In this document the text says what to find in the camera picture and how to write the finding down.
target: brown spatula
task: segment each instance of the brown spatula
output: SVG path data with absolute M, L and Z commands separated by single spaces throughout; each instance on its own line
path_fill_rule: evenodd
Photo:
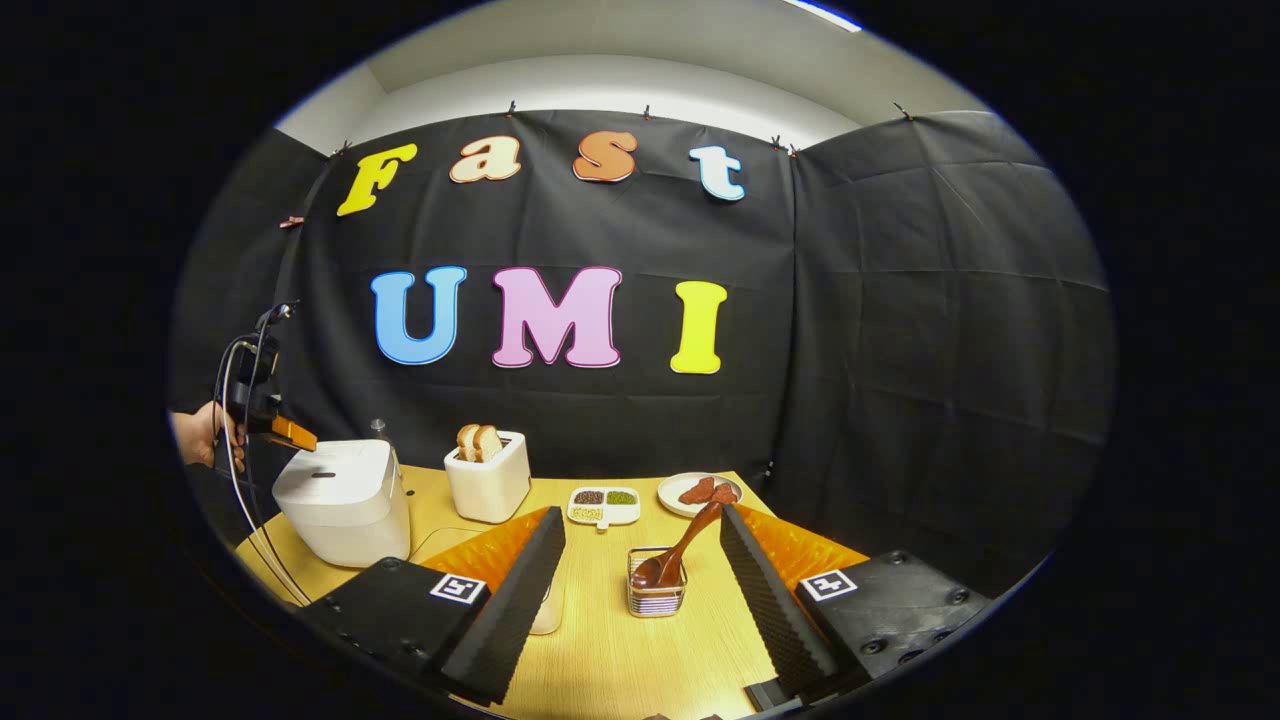
M 689 529 L 685 530 L 685 537 L 680 538 L 676 547 L 672 547 L 662 555 L 657 555 L 645 560 L 636 566 L 635 571 L 631 573 L 631 587 L 637 589 L 654 589 L 654 588 L 675 588 L 680 585 L 680 557 L 685 555 L 685 548 L 689 547 L 690 541 L 694 539 L 703 528 L 712 524 L 712 520 L 719 518 L 719 511 L 723 505 L 719 502 L 708 502 L 705 507 L 694 515 L 694 519 L 689 523 Z

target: orange letter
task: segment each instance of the orange letter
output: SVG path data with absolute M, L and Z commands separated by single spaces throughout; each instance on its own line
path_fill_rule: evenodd
M 577 145 L 582 156 L 573 159 L 573 174 L 589 182 L 618 182 L 636 169 L 631 156 L 636 147 L 636 137 L 630 132 L 593 132 Z
M 477 179 L 507 179 L 520 172 L 516 154 L 520 141 L 499 135 L 480 138 L 462 149 L 462 159 L 449 169 L 453 182 L 475 182 Z

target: toast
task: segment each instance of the toast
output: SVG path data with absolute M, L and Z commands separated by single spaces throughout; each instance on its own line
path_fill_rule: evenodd
M 471 423 L 470 425 L 462 425 L 462 429 L 458 430 L 458 460 L 476 461 L 476 448 L 472 442 L 475 442 L 476 430 L 479 429 L 480 425 Z
M 498 437 L 498 428 L 493 425 L 480 425 L 471 445 L 475 447 L 476 462 L 488 462 L 502 452 L 502 439 Z
M 699 505 L 707 502 L 712 498 L 712 491 L 714 489 L 716 480 L 710 477 L 698 480 L 698 484 L 685 491 L 680 496 L 680 501 L 685 505 Z

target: hand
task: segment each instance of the hand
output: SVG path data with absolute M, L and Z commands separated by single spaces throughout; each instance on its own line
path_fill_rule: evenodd
M 169 420 L 173 425 L 174 439 L 178 441 L 178 451 L 182 454 L 182 461 L 188 465 L 200 462 L 212 468 L 214 438 L 218 437 L 219 430 L 229 424 L 229 418 L 221 406 L 210 400 L 204 407 L 196 410 L 195 415 L 170 413 Z M 236 425 L 236 432 L 228 433 L 227 439 L 232 443 L 236 470 L 243 473 L 244 448 L 242 446 L 244 445 L 244 425 Z

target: white plate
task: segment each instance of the white plate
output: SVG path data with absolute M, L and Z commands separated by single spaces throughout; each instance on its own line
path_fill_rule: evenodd
M 692 518 L 698 515 L 698 511 L 707 506 L 705 502 L 699 502 L 696 505 L 687 505 L 680 502 L 680 496 L 689 492 L 689 488 L 698 484 L 698 480 L 710 477 L 716 480 L 716 484 L 728 483 L 728 487 L 733 491 L 733 495 L 741 502 L 742 488 L 737 483 L 726 478 L 724 475 L 714 475 L 712 473 L 681 473 L 678 475 L 672 475 L 658 484 L 658 501 L 671 510 L 676 515 L 684 515 L 685 518 Z

